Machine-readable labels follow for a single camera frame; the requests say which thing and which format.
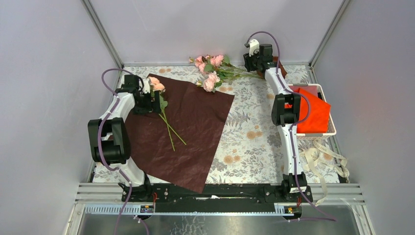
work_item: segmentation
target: rose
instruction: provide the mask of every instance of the rose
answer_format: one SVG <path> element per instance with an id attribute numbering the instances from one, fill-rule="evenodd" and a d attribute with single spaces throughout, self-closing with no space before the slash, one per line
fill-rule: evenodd
<path id="1" fill-rule="evenodd" d="M 214 87 L 215 87 L 215 83 L 210 79 L 206 79 L 203 82 L 203 89 L 205 89 L 205 91 L 207 91 L 207 92 L 213 91 Z"/>
<path id="2" fill-rule="evenodd" d="M 164 91 L 164 89 L 165 89 L 164 85 L 161 84 L 160 82 L 153 85 L 154 91 Z"/>
<path id="3" fill-rule="evenodd" d="M 202 56 L 199 56 L 195 59 L 195 66 L 199 67 L 203 63 Z"/>
<path id="4" fill-rule="evenodd" d="M 156 85 L 160 83 L 160 81 L 155 77 L 148 77 L 148 78 L 150 78 L 151 85 Z"/>
<path id="5" fill-rule="evenodd" d="M 200 70 L 200 72 L 201 72 L 202 74 L 206 74 L 206 73 L 205 73 L 205 66 L 206 66 L 206 63 L 202 63 L 202 64 L 199 66 L 199 70 Z"/>
<path id="6" fill-rule="evenodd" d="M 213 73 L 210 73 L 208 79 L 214 83 L 220 81 L 220 78 L 218 77 L 218 75 L 216 75 L 216 71 L 214 71 Z"/>
<path id="7" fill-rule="evenodd" d="M 223 56 L 223 55 L 218 55 L 218 56 L 212 57 L 212 58 L 210 59 L 210 63 L 211 63 L 212 65 L 214 65 L 215 67 L 219 67 L 219 66 L 221 66 L 221 65 L 222 65 L 222 60 L 223 60 L 223 58 L 224 58 L 224 56 Z"/>

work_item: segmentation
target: table surface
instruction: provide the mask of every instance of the table surface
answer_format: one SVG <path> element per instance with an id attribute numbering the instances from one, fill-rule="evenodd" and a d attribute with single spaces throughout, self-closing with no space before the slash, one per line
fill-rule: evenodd
<path id="1" fill-rule="evenodd" d="M 306 66 L 284 67 L 288 72 L 285 79 L 287 83 L 310 82 Z M 153 73 L 192 83 L 204 79 L 194 66 L 126 67 L 125 69 L 141 77 Z M 206 183 L 280 183 L 284 164 L 279 133 L 271 122 L 271 106 L 274 101 L 271 87 L 264 79 L 244 77 L 233 81 L 232 84 L 224 83 L 218 91 L 233 94 L 235 98 Z M 330 147 L 328 141 L 323 140 L 323 144 Z M 312 142 L 299 140 L 298 146 L 301 151 L 310 148 Z M 321 155 L 321 158 L 329 164 L 335 164 L 330 156 Z M 305 165 L 305 159 L 300 158 L 300 163 Z M 316 168 L 327 183 L 339 183 L 334 168 L 323 164 Z M 309 171 L 305 174 L 309 183 L 320 182 L 313 172 Z M 152 183 L 166 182 L 152 176 L 149 178 Z M 124 179 L 98 163 L 92 182 L 118 183 L 124 182 Z"/>

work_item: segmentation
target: dark brown paper sheet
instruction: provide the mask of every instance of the dark brown paper sheet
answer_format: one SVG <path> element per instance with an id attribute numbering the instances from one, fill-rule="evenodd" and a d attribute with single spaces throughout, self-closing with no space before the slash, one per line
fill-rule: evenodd
<path id="1" fill-rule="evenodd" d="M 134 115 L 125 121 L 131 157 L 145 173 L 202 193 L 215 156 L 233 95 L 206 92 L 190 82 L 154 74 L 166 87 L 167 121 L 187 143 L 171 132 L 156 113 Z"/>

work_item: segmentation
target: red cloth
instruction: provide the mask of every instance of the red cloth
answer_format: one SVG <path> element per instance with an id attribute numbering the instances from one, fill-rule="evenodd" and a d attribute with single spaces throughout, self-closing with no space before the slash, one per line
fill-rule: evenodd
<path id="1" fill-rule="evenodd" d="M 307 97 L 310 102 L 311 112 L 307 120 L 297 125 L 298 133 L 326 133 L 328 130 L 328 120 L 330 117 L 331 105 L 299 88 L 300 94 Z M 301 97 L 300 102 L 300 120 L 303 120 L 308 112 L 307 102 Z"/>

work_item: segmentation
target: gray wall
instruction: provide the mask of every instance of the gray wall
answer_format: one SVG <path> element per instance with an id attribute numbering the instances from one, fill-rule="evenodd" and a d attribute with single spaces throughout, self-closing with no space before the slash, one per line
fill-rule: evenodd
<path id="1" fill-rule="evenodd" d="M 62 233 L 113 66 L 81 1 L 0 0 L 0 234 Z"/>
<path id="2" fill-rule="evenodd" d="M 377 234 L 413 234 L 415 1 L 352 1 L 318 64 Z"/>
<path id="3" fill-rule="evenodd" d="M 125 63 L 187 63 L 226 53 L 243 62 L 247 37 L 278 38 L 282 61 L 309 61 L 342 0 L 92 0 Z M 271 43 L 267 36 L 258 36 Z"/>

